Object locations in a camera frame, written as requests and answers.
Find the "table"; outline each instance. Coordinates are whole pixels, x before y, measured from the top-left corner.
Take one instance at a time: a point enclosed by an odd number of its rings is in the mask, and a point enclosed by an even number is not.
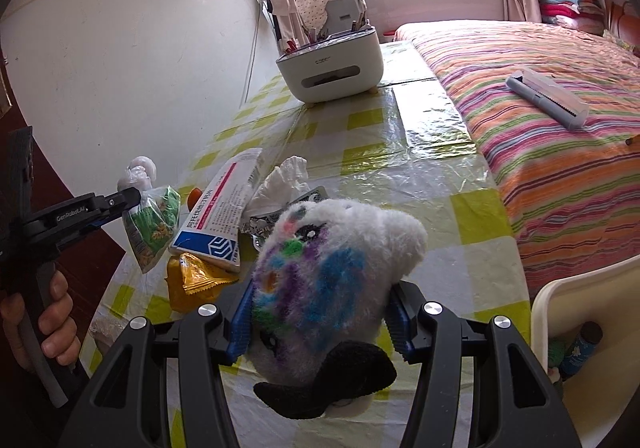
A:
[[[478,320],[507,315],[528,340],[530,307],[524,272],[484,157],[414,47],[394,42],[382,50],[385,75],[377,94],[365,92],[308,108],[290,94],[281,76],[274,77],[185,170],[177,185],[182,200],[186,203],[193,187],[204,189],[227,159],[247,148],[263,148],[269,166],[291,155],[304,157],[312,188],[324,186],[333,198],[403,210],[423,222],[429,251],[409,280],[426,298]],[[180,222],[186,215],[185,204]],[[241,275],[247,276],[256,255],[247,238],[241,237],[240,245]],[[169,307],[164,282],[168,257],[165,253],[155,268],[141,274],[133,256],[126,255],[94,321],[125,326],[140,315],[153,323],[180,318]],[[241,446],[397,447],[419,366],[405,364],[394,352],[384,326],[377,343],[393,360],[398,378],[356,418],[285,419],[255,397],[253,385],[261,378],[248,361],[240,358],[233,367],[221,367]],[[83,365],[92,374],[100,360],[95,342],[87,336]],[[458,420],[467,427],[472,372],[471,364],[463,364]],[[174,447],[185,446],[175,360],[169,367],[168,404]],[[456,442],[466,446],[462,437]]]

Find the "striped bedspread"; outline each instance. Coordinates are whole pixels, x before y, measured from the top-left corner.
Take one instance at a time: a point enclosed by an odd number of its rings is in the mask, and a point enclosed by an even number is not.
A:
[[[486,157],[530,293],[640,253],[640,60],[600,37],[526,22],[408,24]],[[573,132],[504,84],[522,66],[587,102]]]

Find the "silver screw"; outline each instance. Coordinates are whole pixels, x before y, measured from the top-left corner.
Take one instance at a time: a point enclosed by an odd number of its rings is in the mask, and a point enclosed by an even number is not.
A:
[[[144,316],[137,316],[129,322],[132,329],[142,329],[146,325],[146,318]]]
[[[424,304],[424,312],[427,314],[440,314],[442,312],[442,306],[438,302],[427,302]]]
[[[204,305],[201,305],[198,308],[198,314],[200,316],[212,316],[213,314],[218,312],[218,308],[213,305],[212,303],[206,303]]]
[[[500,327],[500,329],[508,329],[511,327],[511,320],[509,320],[506,316],[496,316],[494,318],[494,323],[496,326]]]

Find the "white stuffed animal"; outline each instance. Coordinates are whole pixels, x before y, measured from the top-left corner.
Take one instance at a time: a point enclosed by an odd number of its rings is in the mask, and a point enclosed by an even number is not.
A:
[[[391,286],[424,258],[417,219],[352,200],[299,203],[258,257],[247,352],[269,383],[254,387],[290,418],[372,394],[396,372],[373,345]]]

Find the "yellow package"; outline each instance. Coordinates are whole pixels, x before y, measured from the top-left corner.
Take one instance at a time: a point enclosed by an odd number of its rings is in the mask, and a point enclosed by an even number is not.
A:
[[[190,253],[172,256],[166,265],[169,305],[178,313],[189,313],[203,304],[213,303],[227,284],[239,280]]]

